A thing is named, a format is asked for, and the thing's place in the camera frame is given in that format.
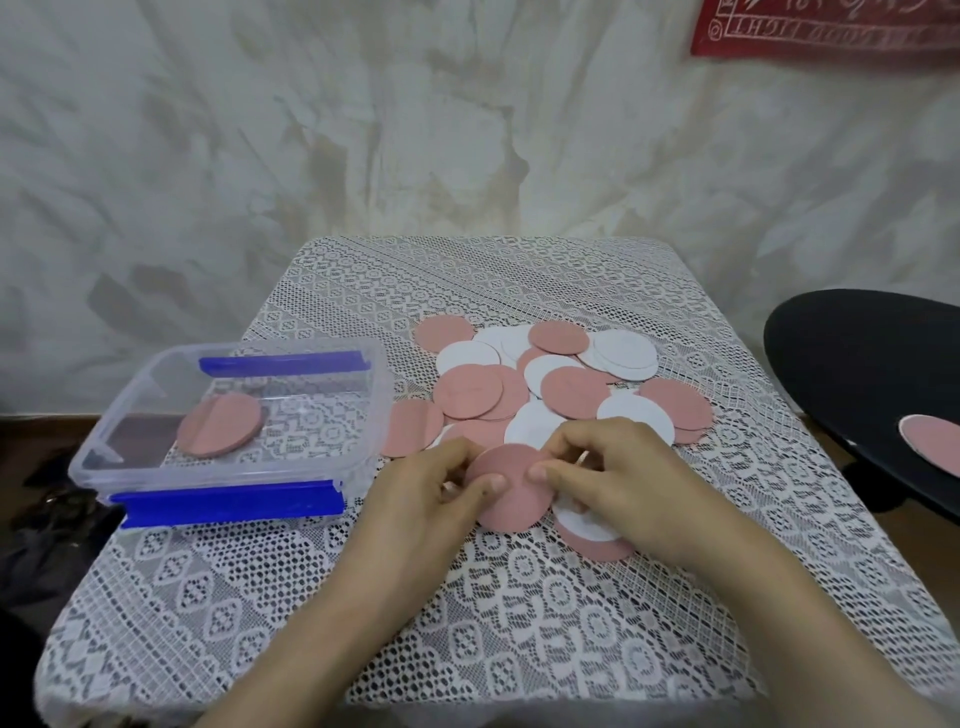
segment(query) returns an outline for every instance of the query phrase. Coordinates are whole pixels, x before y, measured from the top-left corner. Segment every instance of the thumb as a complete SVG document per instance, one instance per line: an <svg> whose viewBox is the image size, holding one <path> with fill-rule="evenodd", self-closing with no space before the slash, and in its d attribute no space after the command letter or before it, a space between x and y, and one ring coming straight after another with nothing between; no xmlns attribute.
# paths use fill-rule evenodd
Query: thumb
<svg viewBox="0 0 960 728"><path fill-rule="evenodd" d="M590 508L596 503L602 485L600 476L601 474L597 471L565 463L563 460L537 463L527 471L528 480L549 485L554 490L580 500Z"/></svg>
<svg viewBox="0 0 960 728"><path fill-rule="evenodd" d="M477 517L490 508L510 489L510 482L498 473L481 475L464 488L463 492L444 508L466 532L473 528Z"/></svg>

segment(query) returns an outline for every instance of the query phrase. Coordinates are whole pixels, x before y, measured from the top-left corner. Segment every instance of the blue clip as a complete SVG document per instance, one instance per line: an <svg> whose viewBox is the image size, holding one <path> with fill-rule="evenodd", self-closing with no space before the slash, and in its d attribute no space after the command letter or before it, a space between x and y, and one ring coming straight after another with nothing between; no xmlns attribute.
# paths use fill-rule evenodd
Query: blue clip
<svg viewBox="0 0 960 728"><path fill-rule="evenodd" d="M121 528L339 516L343 494L332 480L115 493L127 509Z"/></svg>

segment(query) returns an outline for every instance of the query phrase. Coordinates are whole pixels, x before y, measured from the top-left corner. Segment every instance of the red cloth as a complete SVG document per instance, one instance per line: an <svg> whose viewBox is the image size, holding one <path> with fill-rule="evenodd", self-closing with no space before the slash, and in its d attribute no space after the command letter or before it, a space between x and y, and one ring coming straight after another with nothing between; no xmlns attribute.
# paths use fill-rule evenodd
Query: red cloth
<svg viewBox="0 0 960 728"><path fill-rule="evenodd" d="M960 61L960 0L704 0L693 55Z"/></svg>

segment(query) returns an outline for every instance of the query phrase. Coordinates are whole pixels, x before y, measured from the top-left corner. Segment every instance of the hand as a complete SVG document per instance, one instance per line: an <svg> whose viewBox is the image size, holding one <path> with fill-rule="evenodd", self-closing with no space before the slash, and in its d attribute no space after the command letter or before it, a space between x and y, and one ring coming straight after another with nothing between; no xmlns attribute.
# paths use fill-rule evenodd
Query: hand
<svg viewBox="0 0 960 728"><path fill-rule="evenodd" d="M580 500L664 563L699 572L725 539L753 523L648 425L568 422L543 449L557 459L534 465L528 477ZM584 464L574 465L585 451Z"/></svg>
<svg viewBox="0 0 960 728"><path fill-rule="evenodd" d="M446 495L444 484L459 483L481 452L461 437L387 465L321 593L372 604L388 637L414 617L444 583L477 516L509 487L490 474Z"/></svg>

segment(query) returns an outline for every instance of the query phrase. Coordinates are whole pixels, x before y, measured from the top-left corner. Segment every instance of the forearm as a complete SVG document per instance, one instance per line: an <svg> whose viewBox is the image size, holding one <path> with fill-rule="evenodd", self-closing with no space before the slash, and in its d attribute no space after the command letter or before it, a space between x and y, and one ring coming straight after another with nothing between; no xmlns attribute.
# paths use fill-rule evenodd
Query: forearm
<svg viewBox="0 0 960 728"><path fill-rule="evenodd" d="M788 725L943 725L772 535L744 518L699 569Z"/></svg>
<svg viewBox="0 0 960 728"><path fill-rule="evenodd" d="M375 607L321 590L197 726L314 728L391 636Z"/></svg>

